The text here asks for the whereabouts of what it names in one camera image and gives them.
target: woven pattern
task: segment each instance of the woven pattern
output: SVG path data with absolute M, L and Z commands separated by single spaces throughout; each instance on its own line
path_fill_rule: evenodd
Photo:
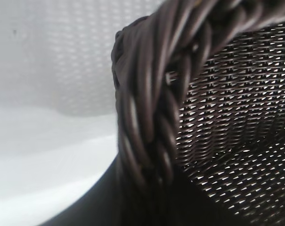
M 193 78 L 181 109 L 179 163 L 208 160 L 285 123 L 285 24 L 240 35 Z
M 190 179 L 254 225 L 285 226 L 285 24 L 209 59 L 181 112 L 179 162 Z
M 216 154 L 204 167 L 189 166 L 186 172 L 212 199 L 252 225 L 285 226 L 285 133 L 277 138 Z

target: wicker basket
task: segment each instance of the wicker basket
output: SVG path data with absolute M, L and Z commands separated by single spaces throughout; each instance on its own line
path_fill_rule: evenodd
M 285 226 L 285 0 L 167 0 L 112 60 L 119 153 L 52 225 Z

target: wicker weave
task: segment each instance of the wicker weave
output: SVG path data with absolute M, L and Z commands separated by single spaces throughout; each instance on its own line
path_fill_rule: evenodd
M 217 206 L 285 226 L 285 0 L 168 0 L 112 60 L 122 221 L 174 224 L 176 162 Z

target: braided rim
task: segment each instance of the braided rim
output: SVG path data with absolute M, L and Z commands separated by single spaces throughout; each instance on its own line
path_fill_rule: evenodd
M 179 109 L 206 60 L 239 33 L 282 21 L 285 0 L 168 0 L 117 33 L 112 60 L 124 199 L 154 197 L 155 188 L 172 183 Z M 171 64 L 179 75 L 173 82 Z

